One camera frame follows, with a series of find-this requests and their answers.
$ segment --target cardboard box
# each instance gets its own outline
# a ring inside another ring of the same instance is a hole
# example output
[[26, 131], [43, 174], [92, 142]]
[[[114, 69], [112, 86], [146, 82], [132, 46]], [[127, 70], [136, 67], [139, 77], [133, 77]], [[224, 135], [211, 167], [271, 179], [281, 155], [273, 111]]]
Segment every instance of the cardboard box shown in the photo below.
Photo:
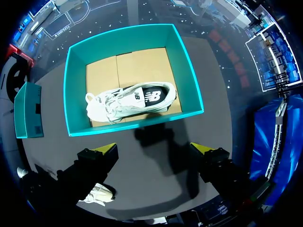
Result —
[[[94, 95], [118, 87], [124, 88], [151, 81], [170, 82], [177, 90], [165, 48], [154, 48], [121, 54], [86, 66], [86, 90]], [[177, 99], [172, 103], [167, 112], [126, 117], [119, 123], [180, 112], [182, 112], [181, 104], [177, 95]], [[109, 123], [91, 121], [91, 125], [92, 127], [98, 127], [109, 125]]]
[[[90, 82], [100, 80], [99, 76], [102, 83]], [[93, 122], [95, 127], [91, 126], [86, 112], [87, 91], [99, 94], [101, 89], [105, 91], [153, 80], [176, 85], [178, 100], [174, 101], [174, 106], [168, 112], [144, 119], [141, 115], [139, 120], [138, 116], [125, 118], [125, 122], [112, 125], [97, 126]], [[123, 27], [71, 46], [65, 65], [63, 101], [69, 136], [134, 129], [204, 112], [193, 66], [173, 24]]]

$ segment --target shoelace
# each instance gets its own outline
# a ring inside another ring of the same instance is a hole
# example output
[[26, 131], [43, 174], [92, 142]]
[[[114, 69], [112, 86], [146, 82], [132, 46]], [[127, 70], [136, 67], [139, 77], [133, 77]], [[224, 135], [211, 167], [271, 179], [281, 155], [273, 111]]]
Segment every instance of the shoelace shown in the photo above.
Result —
[[[87, 101], [87, 103], [89, 103], [89, 99], [88, 97], [91, 97], [92, 99], [96, 99], [98, 101], [98, 103], [100, 103], [100, 105], [102, 105], [106, 111], [106, 118], [107, 121], [110, 124], [114, 124], [114, 122], [112, 122], [108, 116], [108, 114], [113, 114], [115, 112], [117, 112], [117, 108], [121, 107], [121, 103], [120, 103], [120, 98], [118, 96], [115, 96], [115, 94], [119, 94], [120, 91], [117, 91], [115, 93], [105, 93], [103, 95], [99, 95], [99, 96], [94, 96], [92, 93], [87, 93], [85, 96], [85, 99]], [[110, 104], [112, 104], [113, 102], [117, 103], [117, 106], [115, 108], [112, 108], [110, 106]]]

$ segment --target cardboard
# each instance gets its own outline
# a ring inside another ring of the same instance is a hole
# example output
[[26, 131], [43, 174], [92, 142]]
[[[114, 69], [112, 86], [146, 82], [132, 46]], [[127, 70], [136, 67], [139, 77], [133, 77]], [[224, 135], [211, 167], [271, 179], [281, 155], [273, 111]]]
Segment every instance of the cardboard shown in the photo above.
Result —
[[[153, 81], [170, 82], [177, 90], [165, 48], [154, 48], [121, 54], [87, 65], [87, 92], [94, 95], [118, 87], [129, 87], [138, 83]], [[126, 117], [121, 122], [130, 122], [180, 112], [182, 110], [177, 94], [177, 99], [172, 103], [167, 112]], [[92, 127], [108, 124], [91, 121]]]

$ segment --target teal bin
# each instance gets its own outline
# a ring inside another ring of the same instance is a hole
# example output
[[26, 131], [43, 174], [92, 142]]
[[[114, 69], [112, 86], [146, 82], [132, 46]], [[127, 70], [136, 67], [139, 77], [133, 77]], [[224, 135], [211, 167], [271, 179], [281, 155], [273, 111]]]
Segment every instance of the teal bin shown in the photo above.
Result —
[[41, 122], [41, 87], [26, 82], [14, 102], [15, 131], [18, 139], [43, 137]]
[[[182, 112], [132, 122], [91, 127], [85, 101], [86, 65], [123, 53], [162, 47], [166, 48]], [[173, 24], [123, 27], [95, 35], [71, 46], [65, 65], [63, 100], [69, 136], [86, 136], [134, 129], [204, 112], [193, 66]]]

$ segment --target floor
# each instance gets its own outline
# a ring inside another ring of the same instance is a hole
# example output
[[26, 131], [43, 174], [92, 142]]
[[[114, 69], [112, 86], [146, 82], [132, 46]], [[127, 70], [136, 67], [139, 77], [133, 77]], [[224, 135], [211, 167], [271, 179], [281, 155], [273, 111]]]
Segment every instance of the floor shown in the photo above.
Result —
[[[180, 152], [189, 141], [223, 147], [232, 153], [236, 164], [249, 168], [253, 111], [275, 94], [262, 93], [256, 68], [245, 46], [247, 35], [243, 29], [231, 25], [229, 19], [212, 5], [201, 10], [181, 7], [171, 0], [117, 0], [104, 6], [100, 5], [101, 2], [104, 1], [86, 1], [72, 14], [81, 18], [89, 7], [83, 21], [80, 19], [81, 22], [53, 40], [45, 35], [41, 41], [31, 81], [42, 85], [42, 99], [48, 106], [42, 106], [45, 137], [23, 140], [31, 167], [35, 169], [36, 164], [52, 174], [71, 165], [76, 154], [85, 147], [118, 142], [120, 159], [111, 174], [118, 174], [123, 169], [128, 176], [136, 174], [136, 180], [109, 175], [106, 183], [118, 188], [117, 198], [119, 195], [123, 198], [120, 203], [109, 203], [105, 209], [95, 204], [79, 206], [108, 218], [145, 219], [177, 213], [210, 200], [216, 196], [214, 188], [198, 178], [189, 166], [180, 163], [175, 154], [171, 156], [171, 151]], [[160, 135], [160, 132], [173, 132], [172, 137], [159, 138], [159, 142], [150, 146], [142, 145], [136, 138], [136, 130], [85, 137], [85, 141], [69, 138], [62, 93], [54, 93], [54, 87], [62, 87], [68, 47], [111, 29], [149, 23], [173, 23], [176, 26], [194, 65], [205, 113], [138, 129], [141, 132], [156, 130]], [[138, 157], [142, 162], [129, 164]], [[144, 171], [139, 175], [138, 169]], [[134, 190], [131, 196], [126, 194], [131, 190]]]

